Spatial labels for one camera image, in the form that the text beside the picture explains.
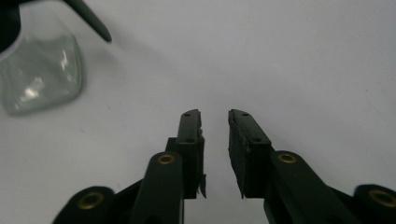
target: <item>white surface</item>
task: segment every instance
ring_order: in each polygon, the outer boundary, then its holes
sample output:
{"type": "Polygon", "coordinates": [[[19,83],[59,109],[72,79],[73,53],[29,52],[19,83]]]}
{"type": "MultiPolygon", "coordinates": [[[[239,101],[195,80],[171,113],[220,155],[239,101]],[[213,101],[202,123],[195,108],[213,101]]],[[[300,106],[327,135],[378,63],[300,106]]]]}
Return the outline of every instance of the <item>white surface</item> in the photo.
{"type": "Polygon", "coordinates": [[[208,199],[187,201],[185,223],[267,223],[262,200],[241,200],[236,186],[232,108],[332,187],[396,189],[395,1],[87,3],[111,45],[52,4],[81,46],[81,95],[30,116],[0,112],[0,223],[51,223],[81,189],[126,188],[194,108],[208,199]]]}

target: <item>white background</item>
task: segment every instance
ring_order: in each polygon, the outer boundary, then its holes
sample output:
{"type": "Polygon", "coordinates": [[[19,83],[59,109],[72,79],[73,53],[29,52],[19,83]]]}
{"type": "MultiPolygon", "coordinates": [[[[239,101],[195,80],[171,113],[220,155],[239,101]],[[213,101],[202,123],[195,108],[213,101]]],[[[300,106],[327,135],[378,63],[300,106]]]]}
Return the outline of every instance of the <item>white background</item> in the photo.
{"type": "Polygon", "coordinates": [[[112,44],[49,4],[78,38],[81,95],[29,116],[0,112],[0,223],[51,223],[82,189],[128,187],[194,108],[208,198],[186,201],[185,223],[267,223],[262,200],[242,200],[236,185],[232,108],[336,189],[396,189],[395,1],[86,2],[112,44]]]}

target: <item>clear glass bottle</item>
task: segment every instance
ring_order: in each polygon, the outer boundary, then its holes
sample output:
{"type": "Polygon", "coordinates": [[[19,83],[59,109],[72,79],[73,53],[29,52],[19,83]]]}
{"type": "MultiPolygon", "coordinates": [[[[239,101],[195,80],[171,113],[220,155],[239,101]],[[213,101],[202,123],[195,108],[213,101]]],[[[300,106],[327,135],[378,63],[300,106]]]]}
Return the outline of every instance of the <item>clear glass bottle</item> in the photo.
{"type": "Polygon", "coordinates": [[[74,35],[45,3],[21,5],[19,13],[9,11],[6,18],[14,23],[20,15],[21,29],[15,41],[0,53],[4,109],[20,114],[76,97],[82,74],[74,35]]]}

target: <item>black bracket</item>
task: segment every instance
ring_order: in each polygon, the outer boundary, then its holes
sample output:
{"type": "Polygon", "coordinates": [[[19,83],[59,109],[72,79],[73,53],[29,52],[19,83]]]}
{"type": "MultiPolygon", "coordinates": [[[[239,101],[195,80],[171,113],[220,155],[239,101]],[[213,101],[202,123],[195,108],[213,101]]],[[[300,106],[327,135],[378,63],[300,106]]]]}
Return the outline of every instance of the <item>black bracket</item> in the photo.
{"type": "Polygon", "coordinates": [[[53,223],[183,223],[184,199],[195,199],[198,188],[205,196],[204,144],[200,112],[184,113],[177,138],[151,158],[142,180],[117,194],[105,187],[84,189],[53,223]]]}
{"type": "Polygon", "coordinates": [[[231,110],[230,158],[242,196],[264,198],[271,224],[391,224],[396,192],[362,185],[351,197],[328,187],[299,155],[275,151],[256,120],[231,110]]]}

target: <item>brass insert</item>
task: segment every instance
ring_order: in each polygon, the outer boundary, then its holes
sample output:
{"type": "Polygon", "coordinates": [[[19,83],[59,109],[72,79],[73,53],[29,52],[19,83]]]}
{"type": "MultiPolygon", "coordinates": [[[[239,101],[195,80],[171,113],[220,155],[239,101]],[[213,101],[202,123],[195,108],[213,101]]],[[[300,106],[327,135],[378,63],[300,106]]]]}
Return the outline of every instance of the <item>brass insert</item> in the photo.
{"type": "Polygon", "coordinates": [[[103,195],[101,192],[89,192],[78,201],[78,208],[82,210],[93,209],[97,205],[101,204],[104,199],[105,195],[103,195]]]}
{"type": "Polygon", "coordinates": [[[283,161],[285,163],[295,163],[295,162],[297,162],[297,159],[293,155],[288,154],[288,153],[280,154],[277,158],[280,161],[283,161]]]}
{"type": "Polygon", "coordinates": [[[166,164],[171,164],[176,161],[176,158],[172,155],[162,155],[160,158],[158,158],[158,162],[160,164],[166,165],[166,164]]]}
{"type": "Polygon", "coordinates": [[[374,201],[386,207],[396,207],[396,197],[382,189],[372,189],[370,190],[369,195],[374,201]]]}

